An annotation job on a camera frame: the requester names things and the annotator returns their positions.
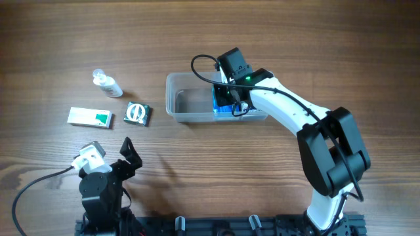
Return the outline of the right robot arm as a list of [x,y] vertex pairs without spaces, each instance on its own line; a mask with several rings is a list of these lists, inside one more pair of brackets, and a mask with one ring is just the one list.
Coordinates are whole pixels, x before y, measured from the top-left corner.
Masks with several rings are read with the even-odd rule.
[[218,106],[242,102],[261,110],[297,137],[304,174],[313,187],[306,210],[311,230],[327,235],[343,217],[348,196],[362,201],[358,182],[371,161],[349,110],[316,106],[285,88],[268,70],[253,70],[238,48],[215,59],[222,81]]

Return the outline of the clear plastic container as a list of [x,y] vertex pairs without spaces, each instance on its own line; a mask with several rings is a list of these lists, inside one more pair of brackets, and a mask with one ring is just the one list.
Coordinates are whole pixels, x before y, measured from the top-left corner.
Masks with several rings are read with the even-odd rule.
[[261,121],[266,115],[233,116],[213,112],[213,85],[202,81],[192,72],[171,73],[166,80],[166,111],[179,123],[223,121]]

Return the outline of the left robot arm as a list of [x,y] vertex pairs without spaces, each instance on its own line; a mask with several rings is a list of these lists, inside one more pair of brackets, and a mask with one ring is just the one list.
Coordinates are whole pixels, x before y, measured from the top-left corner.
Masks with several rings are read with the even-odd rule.
[[133,177],[142,167],[142,159],[130,138],[120,149],[124,157],[112,164],[104,161],[106,152],[97,142],[79,151],[72,166],[79,172],[79,192],[85,213],[76,222],[76,235],[145,235],[130,206],[122,206],[122,197],[129,196],[123,181]]

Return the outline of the white plaster box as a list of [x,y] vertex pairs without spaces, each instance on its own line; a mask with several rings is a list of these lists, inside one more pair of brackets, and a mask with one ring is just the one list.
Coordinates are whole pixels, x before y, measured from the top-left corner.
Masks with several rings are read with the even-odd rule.
[[241,102],[240,115],[266,115],[266,113],[260,109],[254,108],[253,106],[249,105],[247,102]]

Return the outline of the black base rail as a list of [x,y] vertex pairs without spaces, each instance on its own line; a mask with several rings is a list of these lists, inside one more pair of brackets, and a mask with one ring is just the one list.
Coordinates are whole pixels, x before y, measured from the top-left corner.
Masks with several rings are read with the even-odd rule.
[[[137,218],[137,222],[142,226],[142,234],[135,233],[129,235],[152,235],[152,236],[216,236],[222,235],[222,229],[229,233],[239,236],[300,236],[307,235],[305,230],[309,230],[309,223],[303,223],[301,215],[277,215],[270,218],[259,218],[259,232],[253,229],[249,218],[187,218],[184,229],[175,229],[175,220],[163,218],[143,217]],[[117,235],[116,231],[105,231],[104,233],[94,233],[91,228],[83,228],[82,221],[76,221],[74,235]],[[314,229],[308,235],[316,235]],[[344,214],[339,223],[328,234],[332,236],[367,236],[366,222],[364,215]]]

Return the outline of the blue box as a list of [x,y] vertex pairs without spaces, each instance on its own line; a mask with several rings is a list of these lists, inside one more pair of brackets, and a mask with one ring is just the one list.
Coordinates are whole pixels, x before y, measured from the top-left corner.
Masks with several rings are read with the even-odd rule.
[[213,85],[212,94],[214,113],[231,113],[232,111],[241,111],[241,104],[238,104],[236,108],[234,108],[235,100],[228,88]]

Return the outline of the white green medicine box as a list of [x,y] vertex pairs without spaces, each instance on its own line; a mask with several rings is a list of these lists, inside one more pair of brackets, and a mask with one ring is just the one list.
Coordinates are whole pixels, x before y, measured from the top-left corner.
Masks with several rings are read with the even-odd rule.
[[108,110],[71,107],[67,123],[77,126],[109,128],[112,112]]

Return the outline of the green Zam-Buk box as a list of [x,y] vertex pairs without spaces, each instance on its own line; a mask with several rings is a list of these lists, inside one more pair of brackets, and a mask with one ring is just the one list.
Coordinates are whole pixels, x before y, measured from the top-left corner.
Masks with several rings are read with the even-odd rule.
[[123,120],[132,125],[147,127],[151,111],[152,109],[149,105],[129,102]]

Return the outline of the white calamol lotion bottle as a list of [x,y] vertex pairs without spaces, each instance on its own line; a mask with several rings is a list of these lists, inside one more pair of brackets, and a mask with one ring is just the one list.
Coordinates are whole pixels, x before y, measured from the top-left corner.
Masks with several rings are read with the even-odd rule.
[[101,69],[93,71],[93,83],[108,97],[117,98],[123,95],[114,78],[107,76]]

